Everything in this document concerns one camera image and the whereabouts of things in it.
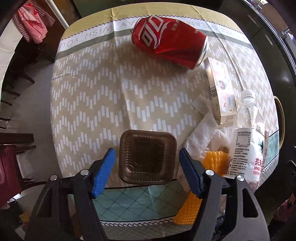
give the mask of crushed can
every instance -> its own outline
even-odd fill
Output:
[[[140,18],[132,43],[141,50],[194,69],[205,58],[209,42],[201,31],[178,20],[159,16]]]

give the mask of yellow round handle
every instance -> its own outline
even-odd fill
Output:
[[[284,115],[283,107],[282,107],[281,102],[279,101],[278,97],[274,96],[274,100],[278,104],[279,111],[281,113],[281,137],[279,140],[279,149],[281,149],[283,142],[284,142],[285,130],[286,130],[285,115]]]

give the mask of bottle label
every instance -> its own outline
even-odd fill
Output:
[[[243,175],[247,181],[258,182],[263,164],[264,136],[251,128],[233,132],[227,176]]]

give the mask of small cardboard box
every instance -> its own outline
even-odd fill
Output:
[[[237,108],[227,67],[212,58],[206,58],[204,64],[211,89],[214,117],[219,128],[231,126],[236,119]]]

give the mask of bottle neck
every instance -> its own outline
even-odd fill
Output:
[[[246,96],[241,99],[241,104],[243,107],[251,107],[255,104],[255,98],[251,96]]]

